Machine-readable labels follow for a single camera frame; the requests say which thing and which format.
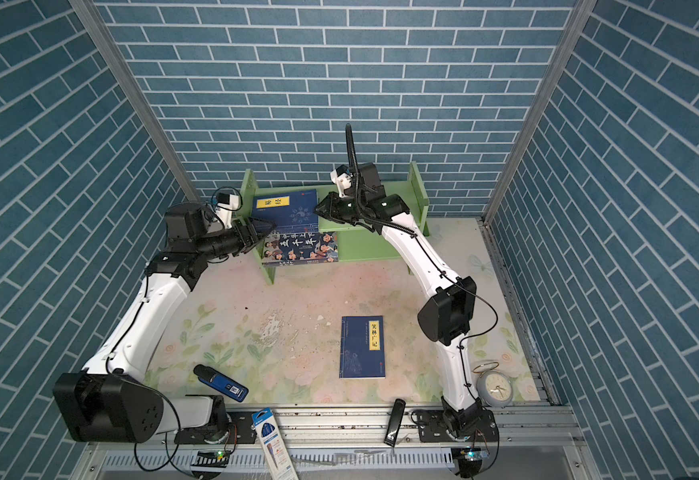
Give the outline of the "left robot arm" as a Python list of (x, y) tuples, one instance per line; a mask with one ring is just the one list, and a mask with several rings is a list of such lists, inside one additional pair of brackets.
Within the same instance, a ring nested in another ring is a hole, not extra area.
[(211, 230), (209, 215), (200, 203), (165, 212), (165, 246), (145, 268), (125, 316), (79, 372), (56, 380), (53, 397), (73, 440), (139, 444), (170, 432), (195, 443), (228, 438), (231, 421), (219, 396), (169, 399), (145, 383), (173, 313), (209, 262), (253, 250), (274, 229), (267, 220), (249, 218)]

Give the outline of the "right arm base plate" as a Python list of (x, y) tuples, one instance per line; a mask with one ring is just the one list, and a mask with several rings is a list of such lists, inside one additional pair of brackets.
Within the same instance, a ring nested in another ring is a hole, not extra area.
[(499, 428), (491, 410), (481, 406), (456, 412), (415, 409), (409, 413), (423, 443), (497, 442)]

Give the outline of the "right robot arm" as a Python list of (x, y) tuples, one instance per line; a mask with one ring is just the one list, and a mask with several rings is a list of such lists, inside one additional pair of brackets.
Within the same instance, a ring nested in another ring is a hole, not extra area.
[(330, 178), (335, 190), (319, 202), (315, 213), (379, 234), (405, 260), (427, 298), (417, 321), (437, 348), (445, 382), (443, 420), (447, 431), (454, 438), (475, 434), (485, 411), (467, 353), (467, 340), (473, 337), (469, 333), (471, 319), (479, 299), (475, 282), (459, 276), (437, 254), (405, 200), (385, 190), (375, 164), (341, 165)]

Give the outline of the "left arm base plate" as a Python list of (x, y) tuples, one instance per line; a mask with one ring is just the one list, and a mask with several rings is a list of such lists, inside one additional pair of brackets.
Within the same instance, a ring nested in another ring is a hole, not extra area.
[(205, 426), (179, 431), (175, 440), (180, 445), (252, 445), (256, 441), (253, 414), (253, 411), (231, 411), (220, 423), (212, 420)]

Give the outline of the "colourful illustrated book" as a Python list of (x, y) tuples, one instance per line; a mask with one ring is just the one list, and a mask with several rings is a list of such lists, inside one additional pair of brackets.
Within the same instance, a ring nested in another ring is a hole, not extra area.
[(337, 234), (270, 234), (264, 240), (262, 262), (272, 266), (339, 262)]

